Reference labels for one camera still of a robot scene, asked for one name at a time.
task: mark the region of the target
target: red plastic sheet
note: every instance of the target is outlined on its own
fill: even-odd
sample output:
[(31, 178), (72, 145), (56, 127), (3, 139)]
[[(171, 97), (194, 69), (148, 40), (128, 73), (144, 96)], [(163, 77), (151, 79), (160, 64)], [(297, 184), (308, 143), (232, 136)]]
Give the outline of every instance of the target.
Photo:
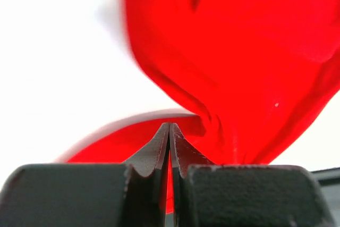
[(70, 162), (121, 162), (172, 121), (216, 164), (268, 164), (340, 89), (340, 0), (124, 3), (136, 61), (199, 117), (127, 127)]

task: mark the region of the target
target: black plastic part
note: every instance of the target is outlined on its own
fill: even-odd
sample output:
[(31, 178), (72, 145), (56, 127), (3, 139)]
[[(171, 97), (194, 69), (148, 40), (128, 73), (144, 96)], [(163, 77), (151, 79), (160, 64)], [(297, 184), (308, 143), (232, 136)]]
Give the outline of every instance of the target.
[(186, 226), (188, 211), (182, 206), (186, 198), (183, 179), (191, 164), (213, 165), (213, 162), (185, 139), (176, 123), (170, 124), (169, 142), (174, 188), (174, 226)]
[(0, 194), (0, 227), (163, 227), (169, 153), (172, 226), (335, 226), (314, 178), (339, 217), (340, 169), (216, 166), (164, 123), (124, 164), (19, 168)]
[(169, 124), (125, 164), (26, 165), (0, 197), (0, 227), (163, 227)]
[(1, 227), (119, 226), (125, 165), (25, 165), (0, 198)]
[(318, 184), (300, 167), (192, 166), (187, 226), (335, 226)]
[(122, 226), (157, 226), (165, 223), (169, 123), (125, 161), (132, 166)]

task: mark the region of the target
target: red fold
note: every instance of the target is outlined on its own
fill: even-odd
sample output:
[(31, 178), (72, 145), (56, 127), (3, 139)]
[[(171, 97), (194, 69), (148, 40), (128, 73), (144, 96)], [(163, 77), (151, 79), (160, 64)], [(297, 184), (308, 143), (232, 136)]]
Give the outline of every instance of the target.
[[(270, 163), (340, 89), (340, 0), (125, 0), (125, 19), (136, 61), (200, 117), (188, 140), (217, 164)], [(98, 159), (137, 148), (111, 142)]]

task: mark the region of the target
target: black clamp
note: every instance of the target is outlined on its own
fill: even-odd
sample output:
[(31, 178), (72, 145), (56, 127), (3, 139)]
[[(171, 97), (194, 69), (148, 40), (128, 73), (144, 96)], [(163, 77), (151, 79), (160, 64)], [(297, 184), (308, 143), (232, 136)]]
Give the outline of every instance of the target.
[(164, 123), (124, 164), (20, 167), (0, 194), (0, 227), (163, 227), (170, 155), (174, 226), (336, 226), (305, 169), (217, 166)]

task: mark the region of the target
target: white background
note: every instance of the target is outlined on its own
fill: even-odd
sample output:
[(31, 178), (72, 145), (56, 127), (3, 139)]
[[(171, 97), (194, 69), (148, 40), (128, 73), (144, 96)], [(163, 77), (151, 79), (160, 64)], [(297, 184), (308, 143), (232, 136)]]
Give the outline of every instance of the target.
[[(134, 64), (117, 0), (0, 0), (0, 186), (105, 124), (180, 108)], [(340, 94), (274, 163), (340, 166)]]

